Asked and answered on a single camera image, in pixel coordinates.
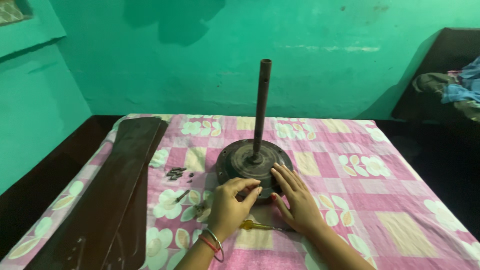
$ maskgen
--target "bedsheet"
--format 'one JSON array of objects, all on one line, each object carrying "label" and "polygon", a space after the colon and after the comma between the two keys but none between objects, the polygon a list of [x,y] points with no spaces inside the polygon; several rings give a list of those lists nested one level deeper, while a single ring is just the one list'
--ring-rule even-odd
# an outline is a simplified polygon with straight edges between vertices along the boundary
[{"label": "bedsheet", "polygon": [[[172,270],[206,227],[205,215],[196,217],[193,205],[212,200],[219,153],[234,141],[252,138],[255,118],[129,114],[121,120],[148,116],[170,124],[148,171],[147,255],[142,269]],[[118,123],[0,269],[23,269],[55,232],[108,157]],[[478,241],[374,121],[269,117],[264,140],[288,153],[327,224],[376,269],[480,268]],[[180,166],[188,168],[184,176],[169,180],[166,173]],[[190,193],[172,207],[170,202],[187,189]],[[273,205],[252,208],[248,218],[287,226]],[[213,260],[211,269],[327,269],[298,233],[240,230],[223,247],[225,262]]]}]

